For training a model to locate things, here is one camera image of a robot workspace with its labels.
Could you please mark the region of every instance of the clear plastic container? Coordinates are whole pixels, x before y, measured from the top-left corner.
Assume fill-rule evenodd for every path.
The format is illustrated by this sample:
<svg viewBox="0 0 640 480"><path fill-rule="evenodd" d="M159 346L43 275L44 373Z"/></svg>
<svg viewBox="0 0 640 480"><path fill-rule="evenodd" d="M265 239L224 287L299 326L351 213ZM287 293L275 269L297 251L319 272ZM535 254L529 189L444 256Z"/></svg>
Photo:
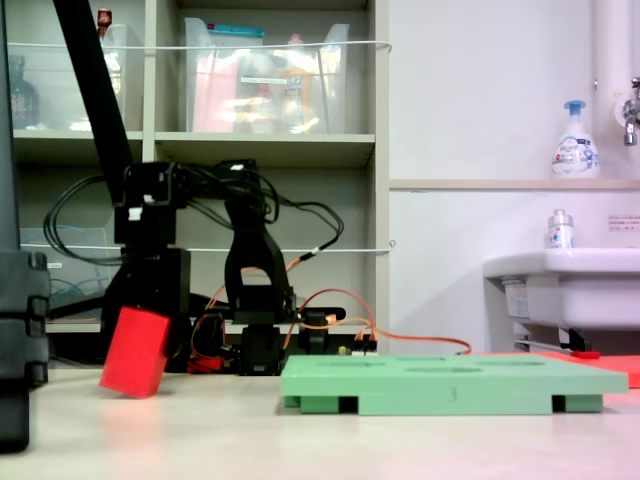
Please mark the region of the clear plastic container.
<svg viewBox="0 0 640 480"><path fill-rule="evenodd" d="M142 129L144 53L118 47L140 45L126 25L112 25L103 40L103 50L120 113L127 130ZM10 75L15 128L35 130L90 131L78 82L65 49L9 46L10 60L20 63ZM25 94L37 107L16 122L17 109L24 110ZM24 111L18 114L25 116Z"/></svg>
<svg viewBox="0 0 640 480"><path fill-rule="evenodd" d="M79 255L107 258L117 256L119 253L118 250L100 248L109 245L104 228L59 226L58 231L65 245L98 247L90 250L71 249ZM93 265L57 253L53 248L48 247L41 228L21 228L20 243L22 250L38 251L47 256L53 307L103 293L118 271L118 267ZM99 319L100 312L84 312L74 318Z"/></svg>
<svg viewBox="0 0 640 480"><path fill-rule="evenodd" d="M187 50L187 131L346 133L347 46L218 50L202 20L185 26L187 46L212 47ZM334 25L325 42L347 41L348 31Z"/></svg>

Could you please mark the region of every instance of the green foam board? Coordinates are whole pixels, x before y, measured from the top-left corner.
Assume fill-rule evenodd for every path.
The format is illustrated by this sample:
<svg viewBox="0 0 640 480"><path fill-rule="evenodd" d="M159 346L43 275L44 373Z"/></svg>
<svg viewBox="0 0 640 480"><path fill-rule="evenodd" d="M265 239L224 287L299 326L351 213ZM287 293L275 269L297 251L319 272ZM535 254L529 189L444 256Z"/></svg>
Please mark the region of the green foam board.
<svg viewBox="0 0 640 480"><path fill-rule="evenodd" d="M600 412L627 376L538 355L289 357L287 408L361 415L523 415Z"/></svg>

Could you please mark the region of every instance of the shelf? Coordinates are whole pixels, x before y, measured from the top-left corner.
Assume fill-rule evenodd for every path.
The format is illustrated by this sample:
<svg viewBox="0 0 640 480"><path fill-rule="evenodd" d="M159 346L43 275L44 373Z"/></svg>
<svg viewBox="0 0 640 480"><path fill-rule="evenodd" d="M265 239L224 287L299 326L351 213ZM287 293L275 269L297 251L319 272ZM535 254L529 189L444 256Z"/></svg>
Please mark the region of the shelf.
<svg viewBox="0 0 640 480"><path fill-rule="evenodd" d="M253 158L262 168L360 168L367 165L375 135L259 135L158 132L165 160L213 165Z"/></svg>
<svg viewBox="0 0 640 480"><path fill-rule="evenodd" d="M566 180L431 180L392 179L392 191L434 191L434 190L640 190L640 179L613 180L597 178L576 178Z"/></svg>
<svg viewBox="0 0 640 480"><path fill-rule="evenodd" d="M100 333L100 320L56 320L45 325L47 333Z"/></svg>
<svg viewBox="0 0 640 480"><path fill-rule="evenodd" d="M142 132L128 132L134 159L142 157ZM14 130L18 164L88 166L98 165L92 132Z"/></svg>
<svg viewBox="0 0 640 480"><path fill-rule="evenodd" d="M230 323L227 323L227 325L225 326L225 332L227 333L227 335L240 335L242 333L242 329L245 326L246 325L232 325ZM289 325L278 325L278 327L280 328L280 333L283 335L286 335L287 332L289 331ZM364 327L364 325L361 325L361 326L356 324L341 325L339 327L330 328L329 334L355 335L358 332L360 332L360 330L362 330L362 327ZM298 331L299 331L298 325L294 325L293 335L297 335Z"/></svg>
<svg viewBox="0 0 640 480"><path fill-rule="evenodd" d="M182 8L234 10L366 10L368 0L178 0Z"/></svg>
<svg viewBox="0 0 640 480"><path fill-rule="evenodd" d="M226 333L228 335L240 335L245 325L226 325ZM278 325L280 333L286 334L289 331L289 325ZM100 320L77 321L59 321L55 323L47 323L45 327L47 333L100 333ZM333 335L355 335L362 329L359 325L342 325L329 329L329 333ZM298 325L293 327L293 335L297 335L299 331Z"/></svg>

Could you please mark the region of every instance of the white table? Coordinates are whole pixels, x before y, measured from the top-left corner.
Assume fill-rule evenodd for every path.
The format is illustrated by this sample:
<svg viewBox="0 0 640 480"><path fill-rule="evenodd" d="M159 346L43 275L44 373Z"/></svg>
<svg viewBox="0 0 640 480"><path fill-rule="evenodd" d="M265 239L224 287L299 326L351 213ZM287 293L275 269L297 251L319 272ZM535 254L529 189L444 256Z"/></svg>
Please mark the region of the white table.
<svg viewBox="0 0 640 480"><path fill-rule="evenodd" d="M302 416L277 378L167 376L147 400L53 370L1 480L640 479L640 391L604 414Z"/></svg>

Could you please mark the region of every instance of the foam block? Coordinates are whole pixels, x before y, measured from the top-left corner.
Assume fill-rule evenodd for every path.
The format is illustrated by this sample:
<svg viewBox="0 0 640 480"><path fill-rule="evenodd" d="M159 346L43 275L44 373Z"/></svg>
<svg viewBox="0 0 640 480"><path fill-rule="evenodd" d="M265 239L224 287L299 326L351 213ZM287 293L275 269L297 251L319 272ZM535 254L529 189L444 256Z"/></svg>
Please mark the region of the foam block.
<svg viewBox="0 0 640 480"><path fill-rule="evenodd" d="M125 395L155 395L167 364L164 354L169 318L123 307L118 317L100 386Z"/></svg>
<svg viewBox="0 0 640 480"><path fill-rule="evenodd" d="M600 412L628 390L622 373L540 355L292 355L281 385L301 413L360 415Z"/></svg>

